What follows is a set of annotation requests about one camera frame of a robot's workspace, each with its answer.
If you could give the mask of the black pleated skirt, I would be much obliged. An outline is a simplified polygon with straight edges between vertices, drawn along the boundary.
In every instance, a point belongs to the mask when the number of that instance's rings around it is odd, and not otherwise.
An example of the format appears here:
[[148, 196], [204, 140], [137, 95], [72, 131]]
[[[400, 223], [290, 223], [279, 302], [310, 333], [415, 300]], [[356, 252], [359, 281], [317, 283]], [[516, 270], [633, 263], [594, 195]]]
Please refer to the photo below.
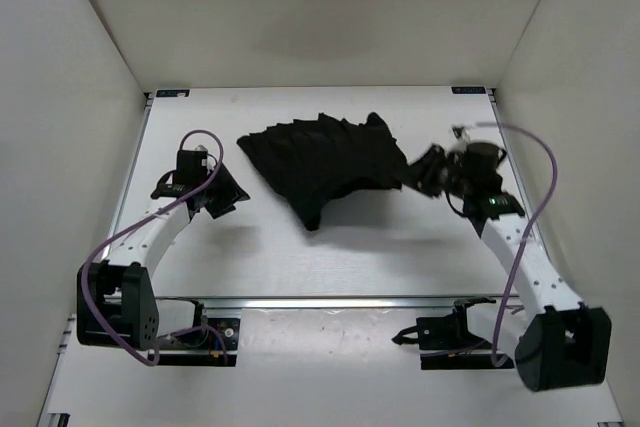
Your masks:
[[354, 124], [320, 113], [277, 123], [237, 140], [255, 170], [304, 228], [319, 229], [324, 207], [360, 190], [399, 190], [405, 154], [375, 112]]

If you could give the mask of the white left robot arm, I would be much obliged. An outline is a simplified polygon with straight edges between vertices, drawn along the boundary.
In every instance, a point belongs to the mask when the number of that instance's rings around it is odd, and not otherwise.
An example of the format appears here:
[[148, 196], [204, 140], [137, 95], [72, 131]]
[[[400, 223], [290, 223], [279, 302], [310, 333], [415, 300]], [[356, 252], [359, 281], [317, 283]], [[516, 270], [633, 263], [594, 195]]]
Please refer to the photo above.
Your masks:
[[196, 300], [158, 300], [152, 278], [176, 237], [200, 212], [218, 219], [250, 199], [229, 170], [199, 167], [194, 174], [174, 169], [162, 175], [138, 223], [114, 242], [109, 254], [77, 275], [77, 339], [82, 345], [156, 347], [161, 338], [180, 337], [197, 345], [208, 336], [209, 320]]

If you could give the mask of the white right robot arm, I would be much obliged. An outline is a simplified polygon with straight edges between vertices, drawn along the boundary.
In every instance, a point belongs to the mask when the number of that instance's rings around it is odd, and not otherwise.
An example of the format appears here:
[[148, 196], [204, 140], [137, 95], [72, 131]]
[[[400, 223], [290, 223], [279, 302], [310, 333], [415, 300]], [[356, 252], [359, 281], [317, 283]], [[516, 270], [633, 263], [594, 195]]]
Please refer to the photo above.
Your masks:
[[502, 188], [504, 148], [460, 141], [451, 150], [433, 144], [400, 173], [401, 182], [430, 198], [459, 198], [461, 216], [508, 275], [513, 311], [489, 297], [458, 299], [444, 317], [420, 317], [393, 339], [427, 357], [495, 348], [533, 392], [598, 385], [605, 379], [612, 323], [562, 280], [519, 201]]

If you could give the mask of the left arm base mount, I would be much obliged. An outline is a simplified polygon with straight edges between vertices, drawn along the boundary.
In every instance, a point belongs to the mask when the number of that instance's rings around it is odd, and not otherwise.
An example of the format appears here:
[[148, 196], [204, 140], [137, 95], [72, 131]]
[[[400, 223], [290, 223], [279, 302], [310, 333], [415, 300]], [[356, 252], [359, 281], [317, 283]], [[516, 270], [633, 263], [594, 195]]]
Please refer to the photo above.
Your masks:
[[204, 299], [161, 298], [158, 366], [235, 367], [241, 333], [237, 309], [214, 307]]

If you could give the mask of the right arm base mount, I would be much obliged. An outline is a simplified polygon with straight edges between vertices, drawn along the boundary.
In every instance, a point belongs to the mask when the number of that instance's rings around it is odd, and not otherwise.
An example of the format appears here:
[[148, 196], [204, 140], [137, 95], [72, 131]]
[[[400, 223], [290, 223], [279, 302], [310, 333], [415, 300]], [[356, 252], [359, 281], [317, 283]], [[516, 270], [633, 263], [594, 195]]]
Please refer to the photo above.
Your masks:
[[496, 304], [489, 297], [456, 300], [447, 315], [418, 317], [413, 326], [401, 329], [391, 341], [398, 346], [417, 346], [422, 371], [514, 369], [509, 357], [495, 366], [489, 352], [490, 342], [468, 328], [469, 309], [476, 312], [477, 305]]

